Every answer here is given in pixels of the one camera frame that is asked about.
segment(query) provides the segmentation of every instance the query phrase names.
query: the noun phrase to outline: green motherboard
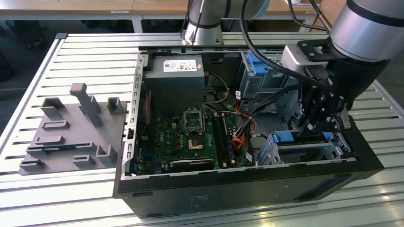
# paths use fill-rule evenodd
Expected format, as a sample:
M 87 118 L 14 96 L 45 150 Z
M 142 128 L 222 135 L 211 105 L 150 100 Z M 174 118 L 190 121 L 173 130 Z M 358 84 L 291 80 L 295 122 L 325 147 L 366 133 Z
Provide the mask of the green motherboard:
M 155 120 L 154 147 L 141 151 L 143 174 L 158 174 L 170 161 L 178 160 L 213 160 L 214 169 L 222 168 L 218 163 L 213 132 L 213 118 L 217 115 L 189 114 L 173 118 L 158 118 Z M 199 131 L 185 130 L 185 124 L 190 127 L 201 125 Z M 225 126 L 229 134 L 235 131 L 235 117 L 225 116 Z M 245 166 L 243 157 L 234 157 L 234 167 Z

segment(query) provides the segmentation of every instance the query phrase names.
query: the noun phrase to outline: power supply label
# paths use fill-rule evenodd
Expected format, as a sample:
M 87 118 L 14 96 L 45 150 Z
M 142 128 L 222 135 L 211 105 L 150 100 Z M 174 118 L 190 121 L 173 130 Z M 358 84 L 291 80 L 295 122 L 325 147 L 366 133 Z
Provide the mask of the power supply label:
M 163 72 L 195 71 L 195 60 L 166 60 L 163 61 Z

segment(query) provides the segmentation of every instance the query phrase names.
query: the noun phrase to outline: motherboard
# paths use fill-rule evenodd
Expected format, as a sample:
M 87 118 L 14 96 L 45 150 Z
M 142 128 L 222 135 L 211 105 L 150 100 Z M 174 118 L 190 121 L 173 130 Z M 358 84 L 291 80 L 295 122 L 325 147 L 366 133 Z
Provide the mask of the motherboard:
M 230 144 L 237 130 L 233 114 L 202 114 L 189 109 L 181 116 L 157 118 L 153 146 L 141 147 L 137 174 L 161 174 L 241 167 Z

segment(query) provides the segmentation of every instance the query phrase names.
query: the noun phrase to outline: aluminum slotted table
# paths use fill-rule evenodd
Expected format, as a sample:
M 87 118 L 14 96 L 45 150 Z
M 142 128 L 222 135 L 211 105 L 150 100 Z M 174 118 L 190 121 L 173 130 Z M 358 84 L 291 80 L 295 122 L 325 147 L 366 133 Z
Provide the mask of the aluminum slotted table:
M 255 33 L 254 44 L 291 44 L 319 34 Z M 238 33 L 225 45 L 242 45 Z M 70 83 L 87 85 L 98 102 L 130 100 L 137 46 L 179 45 L 178 34 L 58 35 L 0 137 L 1 226 L 386 226 L 404 224 L 404 111 L 374 82 L 350 115 L 385 170 L 319 201 L 138 219 L 113 199 L 114 169 L 21 176 L 18 164 L 33 138 L 45 97 L 75 103 Z

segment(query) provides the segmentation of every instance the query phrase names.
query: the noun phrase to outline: ram slot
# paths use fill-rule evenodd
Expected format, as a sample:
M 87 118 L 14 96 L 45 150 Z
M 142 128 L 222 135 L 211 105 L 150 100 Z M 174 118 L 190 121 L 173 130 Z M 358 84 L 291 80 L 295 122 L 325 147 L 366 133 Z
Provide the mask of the ram slot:
M 226 165 L 226 148 L 225 148 L 225 132 L 219 125 L 218 116 L 211 116 L 211 130 L 215 145 L 217 161 L 219 167 L 227 167 Z
M 226 153 L 226 165 L 234 164 L 234 152 L 233 152 L 233 145 L 231 145 L 231 136 L 229 134 L 226 123 L 225 123 L 225 115 L 221 115 L 221 128 L 223 129 L 223 142 L 225 142 L 225 153 Z

